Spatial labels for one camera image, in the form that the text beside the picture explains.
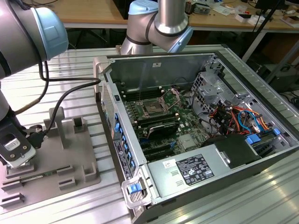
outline wire bundle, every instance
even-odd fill
[[[214,112],[209,114],[210,119],[216,119],[217,113],[222,112],[230,115],[231,118],[225,119],[221,126],[224,128],[225,133],[222,131],[221,134],[239,133],[239,134],[251,134],[253,131],[247,127],[246,120],[250,116],[256,123],[260,131],[269,130],[268,126],[265,124],[262,116],[249,108],[242,108],[239,106],[233,106],[230,111],[226,111],[223,106],[218,106]]]

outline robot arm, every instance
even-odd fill
[[[16,1],[0,1],[0,79],[50,60],[68,47],[66,30],[47,8],[24,10]],[[0,156],[15,168],[32,158],[43,135],[27,136],[0,91]]]
[[[136,0],[130,5],[122,55],[151,53],[152,43],[170,53],[180,52],[193,30],[188,26],[185,0]]]

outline table leg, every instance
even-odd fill
[[[280,72],[282,67],[291,59],[291,57],[298,51],[299,41],[290,49],[290,51],[284,56],[280,63],[275,67],[275,69],[266,77],[265,81],[267,83],[271,82],[272,79]]]
[[[248,50],[246,51],[246,53],[244,54],[244,56],[242,57],[242,60],[244,62],[247,62],[247,60],[249,59],[249,57],[252,55],[252,53],[254,52],[254,50],[256,49],[256,47],[259,45],[259,43],[262,41],[263,37],[266,35],[267,32],[262,31],[260,32],[260,34],[256,37],[256,39],[253,41],[253,43],[251,44],[251,46],[248,48]]]

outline black plastic part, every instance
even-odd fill
[[[149,155],[149,154],[152,154],[152,153],[161,152],[163,150],[170,149],[170,147],[171,147],[170,145],[166,145],[166,146],[161,146],[161,147],[157,147],[157,148],[151,148],[151,149],[148,149],[148,150],[144,150],[143,154],[144,155]]]
[[[228,166],[231,169],[261,158],[252,151],[245,141],[245,136],[241,134],[229,134],[225,139],[215,142],[215,145],[220,152],[228,156]]]
[[[120,101],[121,100],[119,95],[114,95],[114,97],[115,97],[116,101]]]
[[[148,136],[149,140],[154,140],[154,139],[160,139],[160,138],[165,138],[168,135],[174,134],[179,127],[179,123],[171,123],[171,124],[165,124],[165,125],[159,125],[158,127],[153,127],[151,128]]]
[[[147,119],[138,119],[138,125],[141,127],[148,127],[149,125],[155,124],[155,123],[170,123],[176,121],[175,114],[166,114],[166,115],[160,115],[152,118]]]
[[[30,144],[38,149],[40,147],[42,147],[42,142],[43,142],[43,138],[45,137],[44,132],[38,132],[38,133],[33,133],[31,134],[27,140],[30,142]]]
[[[221,46],[223,46],[224,48],[228,48],[228,45],[225,43],[222,43]]]
[[[161,150],[161,151],[155,152],[155,153],[150,153],[150,154],[147,154],[144,156],[147,160],[153,161],[153,160],[159,160],[159,159],[165,158],[166,156],[171,156],[173,154],[174,154],[174,152],[172,149],[165,149],[165,150]]]

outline label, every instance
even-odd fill
[[[125,175],[125,178],[127,180],[130,180],[132,178],[132,175],[131,175],[131,171],[127,165],[127,160],[125,158],[125,153],[122,150],[121,142],[119,140],[114,141],[114,146],[115,146],[116,153],[118,155],[118,160],[121,163],[121,169]]]
[[[164,161],[163,165],[164,165],[165,169],[167,169],[169,167],[174,167],[176,165],[176,160],[172,159],[172,160]]]
[[[153,68],[161,67],[161,62],[160,63],[153,63]]]
[[[177,161],[176,164],[189,186],[214,176],[202,154]]]

